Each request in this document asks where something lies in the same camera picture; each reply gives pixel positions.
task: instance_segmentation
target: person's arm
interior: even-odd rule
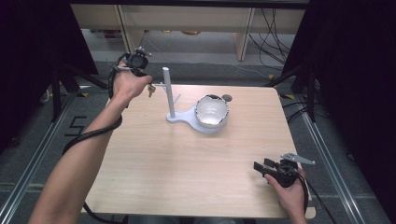
[[[303,170],[299,169],[299,172],[302,177],[305,177]],[[288,213],[291,223],[306,224],[307,222],[304,214],[304,191],[300,180],[296,179],[290,187],[282,188],[272,176],[267,174],[264,177],[268,181],[268,184],[276,191],[279,203],[285,209],[286,213]]]
[[[130,101],[152,77],[136,77],[130,71],[116,74],[114,96],[84,133],[114,124]],[[99,172],[112,132],[72,146],[59,160],[35,205],[29,223],[76,223],[82,205]]]

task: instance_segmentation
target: white pole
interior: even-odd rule
[[[171,77],[169,75],[169,68],[167,67],[163,67],[163,79],[165,81],[166,95],[168,96],[169,112],[171,114],[171,118],[174,118],[176,116],[175,105],[173,102]]]

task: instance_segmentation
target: gray floor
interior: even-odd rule
[[[82,32],[92,51],[92,57],[96,61],[100,73],[99,78],[106,80],[106,76],[108,76],[106,61],[114,62],[125,51],[122,40],[120,38],[104,38],[100,32],[91,33],[87,30],[82,30]],[[253,37],[261,43],[258,35],[253,35]],[[286,46],[290,46],[293,35],[281,35],[279,39]],[[248,43],[246,59],[243,62],[238,62],[231,34],[200,33],[198,35],[185,35],[177,31],[170,33],[148,31],[141,45],[147,52],[152,53],[147,72],[154,76],[154,82],[161,81],[161,68],[165,65],[170,68],[172,76],[175,77],[175,83],[185,84],[260,86],[268,82],[269,75],[275,77],[280,75],[280,71],[262,65],[259,51],[252,41]],[[268,50],[280,57],[277,50],[269,47]],[[267,66],[281,68],[281,64],[269,56],[262,55],[262,61]],[[290,85],[292,81],[293,78],[290,78],[279,84],[276,87],[279,94],[291,94]],[[75,116],[87,115],[87,118],[79,121],[81,122],[80,125],[87,125],[106,103],[106,90],[101,90],[84,80],[78,82],[80,85],[90,86],[82,91],[87,92],[88,96],[73,98],[68,114],[62,120],[55,136],[53,136],[50,147],[46,151],[46,156],[39,163],[37,172],[9,223],[25,223],[27,221],[48,174],[61,157],[64,144],[71,139],[65,135],[76,132],[76,130],[69,128],[72,119]],[[284,97],[281,99],[281,103],[287,105],[296,103],[296,100]],[[30,122],[26,124],[20,134],[21,144],[18,147],[10,147],[0,156],[0,202],[4,203],[6,201],[13,187],[23,175],[29,160],[40,146],[41,140],[46,135],[46,131],[51,125],[51,104],[52,102],[48,101],[33,114]],[[299,105],[285,107],[285,117],[299,109]],[[361,175],[359,167],[354,161],[346,157],[347,148],[336,127],[334,127],[331,117],[327,114],[325,106],[317,105],[315,112],[316,125],[324,144],[340,171],[347,189],[351,192],[364,222],[390,223],[370,187],[365,182],[364,176]],[[351,220],[351,215],[348,215],[346,203],[343,202],[334,186],[323,160],[323,155],[319,152],[318,142],[314,141],[307,123],[309,121],[304,115],[290,123],[290,131],[299,155],[317,162],[316,166],[303,165],[307,172],[307,179],[338,223],[357,223]],[[309,220],[309,223],[331,223],[328,215],[318,202],[318,198],[313,196],[313,199],[317,215]],[[97,222],[87,215],[82,215],[78,223]],[[259,219],[257,223],[289,223],[289,221]]]

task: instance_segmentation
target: wrist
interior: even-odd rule
[[[130,99],[130,98],[131,97],[125,97],[125,96],[121,96],[119,94],[116,94],[116,95],[113,96],[113,98],[110,99],[110,102],[114,106],[120,107],[123,110],[131,102],[132,99]]]
[[[292,224],[305,224],[306,218],[304,212],[290,212],[288,213],[289,219]]]

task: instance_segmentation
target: white base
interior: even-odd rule
[[[195,117],[195,105],[193,105],[188,111],[185,112],[175,112],[175,117],[171,118],[171,114],[168,113],[166,115],[166,119],[170,123],[177,123],[177,122],[184,122],[190,124],[190,126],[197,132],[199,133],[207,133],[207,134],[212,134],[220,131],[222,127],[218,128],[206,128],[202,126],[199,122],[198,119]]]

